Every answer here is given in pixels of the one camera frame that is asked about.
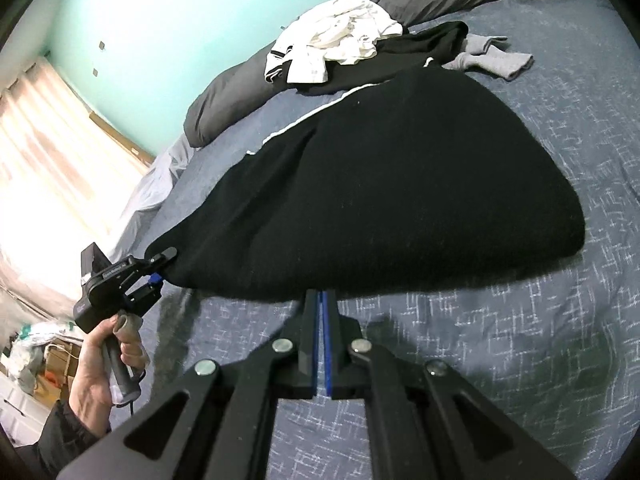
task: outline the human hand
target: human hand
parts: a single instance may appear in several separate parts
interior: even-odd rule
[[[119,315],[100,322],[87,334],[78,358],[78,371],[69,391],[69,406],[78,419],[95,436],[102,437],[109,427],[111,391],[109,378],[104,370],[102,344],[121,325]],[[126,365],[142,370],[147,363],[146,352],[140,342],[138,328],[116,330],[120,341],[121,359]]]

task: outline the bed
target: bed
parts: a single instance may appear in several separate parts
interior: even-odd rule
[[[574,186],[584,248],[533,277],[340,308],[400,357],[447,361],[581,480],[605,479],[640,422],[640,49],[607,0],[499,0],[412,30],[448,20],[534,54],[513,82],[469,75],[523,119]],[[142,256],[270,133],[339,95],[282,92],[196,151],[132,252]],[[245,357],[289,312],[166,284],[141,331],[152,356],[141,401],[203,357]],[[363,404],[281,401],[268,478],[369,479]]]

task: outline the white curtain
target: white curtain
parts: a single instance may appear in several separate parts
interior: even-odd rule
[[[109,249],[111,228],[145,172],[89,119],[46,59],[3,91],[0,313],[11,297],[68,316],[81,293],[82,249],[91,242]]]

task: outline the black garment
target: black garment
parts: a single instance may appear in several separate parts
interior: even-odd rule
[[[334,94],[367,83],[382,83],[407,68],[424,66],[427,58],[442,65],[453,61],[462,50],[469,29],[464,22],[445,22],[417,34],[403,34],[376,43],[377,54],[355,65],[326,64],[328,81],[319,85],[287,83],[290,61],[282,65],[282,73],[274,81],[278,90],[297,88],[304,95]]]
[[[174,285],[292,300],[528,266],[580,249],[578,197],[500,99],[436,64],[354,92],[230,168],[146,250]]]
[[[47,417],[39,441],[16,451],[36,480],[49,480],[96,442],[98,438],[85,428],[68,402],[58,401]]]

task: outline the white cabinet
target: white cabinet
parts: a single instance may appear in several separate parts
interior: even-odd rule
[[[0,374],[0,424],[14,446],[36,442],[48,416],[48,408]]]

